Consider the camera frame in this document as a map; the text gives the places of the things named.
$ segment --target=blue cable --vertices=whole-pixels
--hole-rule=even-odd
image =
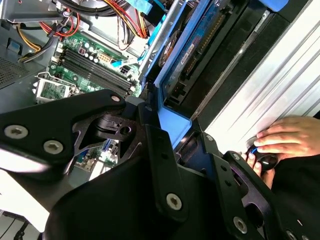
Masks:
[[[250,153],[251,153],[251,154],[254,154],[257,150],[258,150],[258,148],[256,147],[256,148],[254,148]]]

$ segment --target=white label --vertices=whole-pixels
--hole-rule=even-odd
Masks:
[[[185,63],[185,61],[187,60],[187,58],[189,57],[192,49],[194,49],[195,45],[191,44],[190,47],[188,48],[188,50],[186,51],[185,55],[183,56],[182,60],[181,60],[181,64],[183,65]]]

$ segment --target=ram slot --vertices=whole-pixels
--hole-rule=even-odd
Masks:
[[[113,84],[121,87],[124,90],[128,90],[131,87],[130,82],[128,82],[126,79],[123,79],[122,76],[119,76],[113,72],[111,72],[108,69],[103,68],[102,66],[90,61],[89,59],[78,55],[77,53],[66,50],[64,52],[64,59],[70,60],[74,62],[75,64],[86,68],[89,72],[93,73],[94,75],[97,75],[98,77],[104,79],[106,78],[108,81],[112,82]]]
[[[86,69],[81,68],[80,66],[74,64],[73,62],[62,62],[61,65],[63,67],[65,67],[66,69],[80,75],[81,77],[85,78],[85,79],[90,79],[91,82],[106,88],[106,89],[110,89],[112,91],[115,91],[117,94],[119,94],[122,97],[125,97],[128,95],[128,92],[117,87],[114,86],[113,84],[110,84],[109,82],[107,82],[105,79],[100,78],[96,75],[93,75],[91,72],[87,71]]]

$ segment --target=ventilation grille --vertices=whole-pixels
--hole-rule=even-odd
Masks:
[[[10,81],[21,78],[29,71],[0,57],[0,87]]]

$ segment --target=yellow wire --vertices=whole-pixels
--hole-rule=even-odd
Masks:
[[[145,29],[145,21],[144,21],[144,18],[140,15],[140,12],[139,12],[139,21],[140,21],[140,24],[141,24],[141,30],[142,30],[142,33],[144,35],[144,37],[146,38],[147,37],[147,32],[146,32],[146,29]]]
[[[17,30],[19,31],[22,40],[33,50],[35,50],[36,52],[40,51],[40,47],[38,47],[37,45],[35,45],[34,43],[32,43],[31,41],[29,41],[25,35],[22,33],[22,31],[20,30],[20,28],[18,27]]]
[[[129,29],[133,32],[133,34],[137,37],[141,37],[137,31],[134,29],[134,27],[129,23],[129,21],[122,15],[121,12],[118,11],[118,9],[116,9],[112,3],[109,3],[109,0],[103,0],[105,3],[107,3],[109,5],[110,8],[112,8],[117,14],[118,16],[126,23],[126,25],[129,27]]]

